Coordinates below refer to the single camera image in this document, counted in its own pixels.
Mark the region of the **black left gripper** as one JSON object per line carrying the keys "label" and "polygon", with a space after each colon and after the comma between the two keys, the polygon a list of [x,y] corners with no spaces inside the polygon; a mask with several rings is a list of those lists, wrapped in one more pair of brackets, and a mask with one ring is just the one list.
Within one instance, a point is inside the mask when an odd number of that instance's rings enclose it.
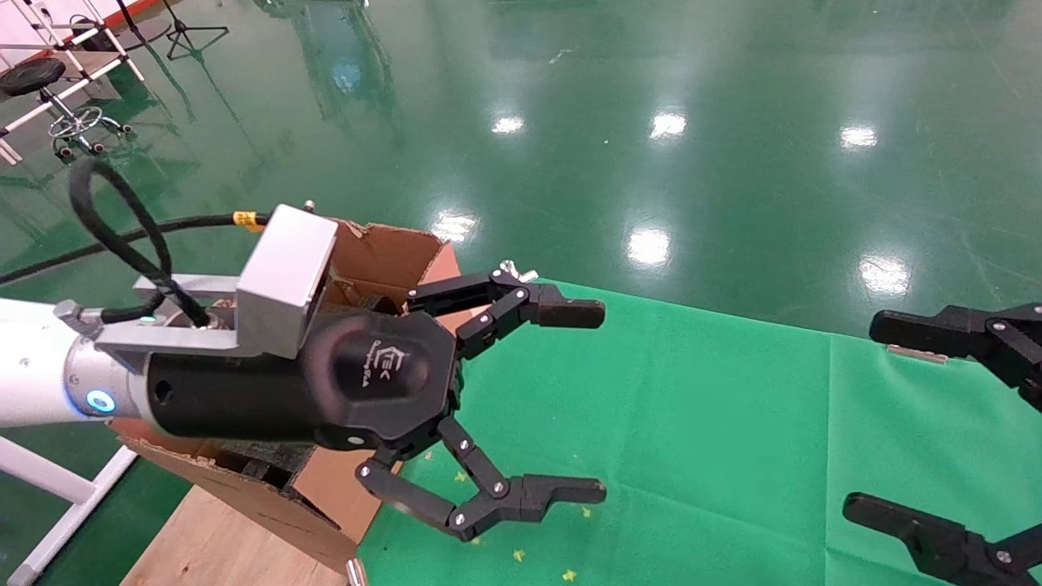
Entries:
{"label": "black left gripper", "polygon": [[457,340],[432,316],[323,314],[294,359],[150,357],[155,424],[182,438],[417,453],[458,407]]}

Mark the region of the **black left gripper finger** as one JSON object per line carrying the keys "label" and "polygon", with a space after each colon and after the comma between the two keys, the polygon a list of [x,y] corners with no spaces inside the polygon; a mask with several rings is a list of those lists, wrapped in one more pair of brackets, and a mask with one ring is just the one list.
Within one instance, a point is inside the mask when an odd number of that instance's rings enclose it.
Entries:
{"label": "black left gripper finger", "polygon": [[470,542],[503,522],[539,523],[557,503],[599,504],[607,490],[599,479],[522,474],[504,477],[453,416],[440,419],[435,437],[443,442],[476,494],[455,505],[392,471],[401,454],[377,448],[355,471],[371,496],[433,529]]}
{"label": "black left gripper finger", "polygon": [[405,306],[410,313],[432,317],[479,309],[479,315],[455,329],[458,360],[479,356],[525,323],[598,329],[606,319],[606,306],[601,300],[568,298],[553,283],[522,282],[503,269],[424,283],[406,293]]}

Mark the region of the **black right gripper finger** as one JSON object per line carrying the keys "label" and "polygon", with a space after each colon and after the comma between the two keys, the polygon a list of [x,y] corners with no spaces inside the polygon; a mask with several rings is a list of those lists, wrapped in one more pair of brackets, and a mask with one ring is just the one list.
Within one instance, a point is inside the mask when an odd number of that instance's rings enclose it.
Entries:
{"label": "black right gripper finger", "polygon": [[852,492],[843,503],[848,522],[904,543],[917,571],[952,585],[1039,585],[1041,526],[998,541],[945,517]]}
{"label": "black right gripper finger", "polygon": [[960,306],[922,316],[882,310],[872,318],[871,340],[898,348],[948,357],[971,357],[1035,411],[1041,411],[1041,307],[996,312]]}

